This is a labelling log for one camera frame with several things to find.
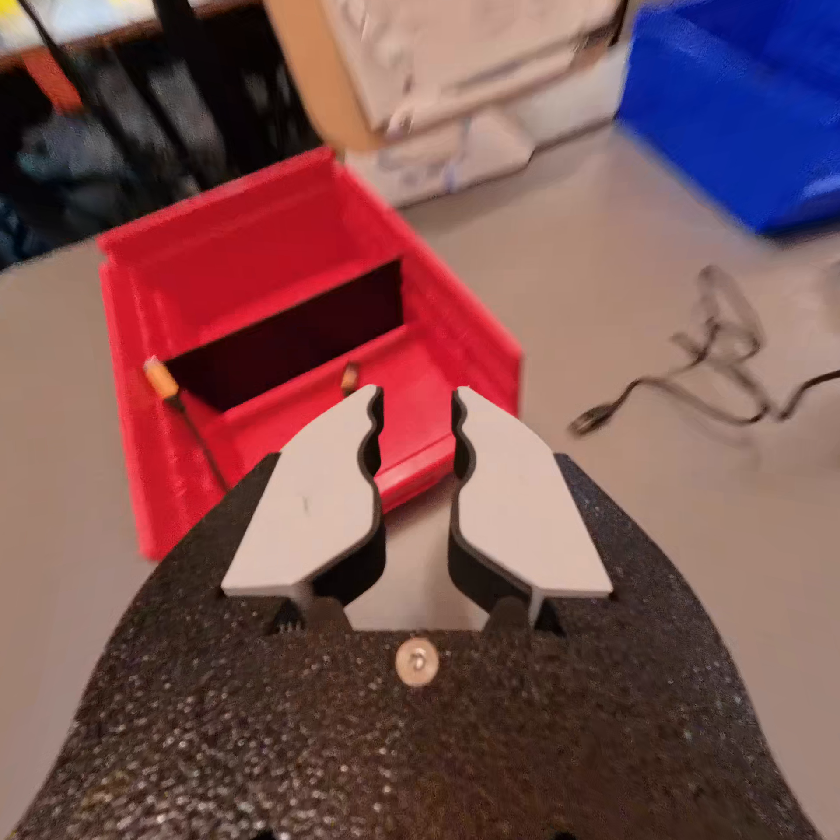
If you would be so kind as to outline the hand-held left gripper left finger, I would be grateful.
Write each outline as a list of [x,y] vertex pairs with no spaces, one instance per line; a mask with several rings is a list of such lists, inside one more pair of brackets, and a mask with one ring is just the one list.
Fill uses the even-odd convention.
[[381,466],[384,392],[368,384],[313,419],[280,451],[222,580],[228,597],[332,598],[345,607],[385,569]]

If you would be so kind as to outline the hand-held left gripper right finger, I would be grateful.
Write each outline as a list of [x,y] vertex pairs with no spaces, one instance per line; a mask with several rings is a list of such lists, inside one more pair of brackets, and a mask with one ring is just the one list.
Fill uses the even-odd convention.
[[539,624],[551,602],[610,599],[613,582],[551,447],[465,385],[451,408],[456,589],[488,624]]

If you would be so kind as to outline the red plastic bin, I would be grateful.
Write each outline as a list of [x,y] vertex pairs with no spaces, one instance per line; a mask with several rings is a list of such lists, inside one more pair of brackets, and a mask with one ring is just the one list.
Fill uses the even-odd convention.
[[520,345],[328,149],[114,228],[98,246],[129,491],[150,560],[162,560],[223,489],[182,416],[154,393],[144,364],[166,367],[391,260],[402,261],[402,327],[224,413],[175,381],[227,486],[342,401],[349,364],[359,386],[384,392],[375,477],[384,511],[451,470],[454,389],[469,386],[519,415]]

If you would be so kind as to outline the black bin divider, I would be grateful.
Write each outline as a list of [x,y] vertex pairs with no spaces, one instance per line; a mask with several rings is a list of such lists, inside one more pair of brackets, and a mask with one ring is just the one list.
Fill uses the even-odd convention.
[[402,286],[403,262],[394,259],[165,365],[224,413],[402,327]]

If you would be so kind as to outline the white plastic packet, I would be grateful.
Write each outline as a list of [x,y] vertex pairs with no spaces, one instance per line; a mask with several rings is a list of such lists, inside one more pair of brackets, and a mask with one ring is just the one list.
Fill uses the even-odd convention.
[[615,106],[490,110],[378,151],[349,151],[343,163],[391,207],[409,207],[515,174],[536,151],[599,128],[615,113]]

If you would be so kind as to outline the dark blurred furniture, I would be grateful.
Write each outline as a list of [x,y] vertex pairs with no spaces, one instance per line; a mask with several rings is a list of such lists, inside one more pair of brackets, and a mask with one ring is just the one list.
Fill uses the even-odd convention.
[[249,172],[161,2],[2,2],[2,269]]

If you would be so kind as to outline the brown cardboard box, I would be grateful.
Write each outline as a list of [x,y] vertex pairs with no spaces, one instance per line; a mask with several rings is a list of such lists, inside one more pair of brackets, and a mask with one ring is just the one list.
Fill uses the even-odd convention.
[[597,67],[619,42],[631,4],[618,2],[611,21],[588,38],[571,64],[558,76],[528,81],[517,90],[499,91],[493,99],[482,91],[481,99],[468,101],[457,113],[435,117],[422,124],[410,119],[396,131],[372,128],[321,2],[265,1],[264,7],[312,126],[328,147],[345,155],[349,151],[378,151],[456,119],[475,116],[486,109],[506,107],[555,82],[566,81]]

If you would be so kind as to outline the blue plastic bin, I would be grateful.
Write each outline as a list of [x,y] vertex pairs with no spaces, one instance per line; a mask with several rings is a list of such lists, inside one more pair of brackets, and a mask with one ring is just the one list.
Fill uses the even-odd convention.
[[839,2],[640,7],[616,119],[755,234],[837,221]]

